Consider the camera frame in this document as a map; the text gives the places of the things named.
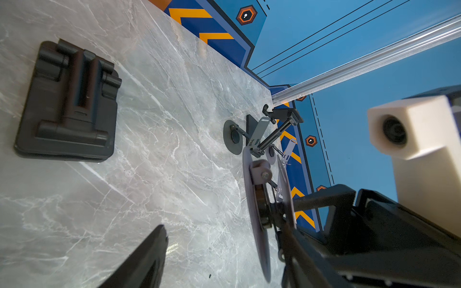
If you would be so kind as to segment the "dark grey round phone stand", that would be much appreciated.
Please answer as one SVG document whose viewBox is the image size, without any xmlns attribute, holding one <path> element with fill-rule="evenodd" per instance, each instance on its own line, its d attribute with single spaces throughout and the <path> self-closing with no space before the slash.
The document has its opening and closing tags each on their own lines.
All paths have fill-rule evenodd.
<svg viewBox="0 0 461 288">
<path fill-rule="evenodd" d="M 235 154 L 240 155 L 243 151 L 243 138 L 249 142 L 247 147 L 253 156 L 259 158 L 265 154 L 265 148 L 261 146 L 261 139 L 269 125 L 270 118 L 263 116 L 257 123 L 252 134 L 248 134 L 237 123 L 227 120 L 223 126 L 223 141 L 227 149 Z"/>
</svg>

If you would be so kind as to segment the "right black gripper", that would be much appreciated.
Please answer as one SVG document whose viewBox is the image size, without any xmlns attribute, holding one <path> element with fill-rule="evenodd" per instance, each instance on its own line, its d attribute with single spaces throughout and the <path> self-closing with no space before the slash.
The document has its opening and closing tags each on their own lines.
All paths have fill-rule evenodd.
<svg viewBox="0 0 461 288">
<path fill-rule="evenodd" d="M 355 284 L 393 288 L 458 288 L 461 239 L 388 197 L 338 184 L 298 199 L 277 186 L 294 214 L 329 207 L 322 237 L 340 274 Z M 282 226 L 283 288 L 351 288 L 306 240 Z"/>
</svg>

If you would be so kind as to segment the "black folding phone stand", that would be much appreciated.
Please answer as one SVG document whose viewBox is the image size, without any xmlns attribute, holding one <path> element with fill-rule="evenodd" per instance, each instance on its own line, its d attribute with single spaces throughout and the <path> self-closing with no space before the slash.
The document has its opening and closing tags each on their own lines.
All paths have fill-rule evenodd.
<svg viewBox="0 0 461 288">
<path fill-rule="evenodd" d="M 297 126 L 304 122 L 296 108 L 280 108 L 269 111 L 269 105 L 265 104 L 262 113 L 265 115 L 259 121 L 253 116 L 246 116 L 247 146 L 253 156 L 259 158 L 266 150 L 273 145 L 276 139 L 283 134 L 289 127 Z M 271 132 L 264 140 L 262 137 L 269 124 L 277 124 L 277 128 Z"/>
</svg>

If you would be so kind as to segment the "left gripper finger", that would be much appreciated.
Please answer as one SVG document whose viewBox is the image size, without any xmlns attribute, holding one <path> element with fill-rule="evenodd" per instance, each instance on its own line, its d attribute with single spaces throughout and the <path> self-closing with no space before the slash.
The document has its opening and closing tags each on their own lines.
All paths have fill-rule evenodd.
<svg viewBox="0 0 461 288">
<path fill-rule="evenodd" d="M 168 235 L 161 224 L 100 287 L 158 288 L 162 280 L 167 248 Z"/>
</svg>

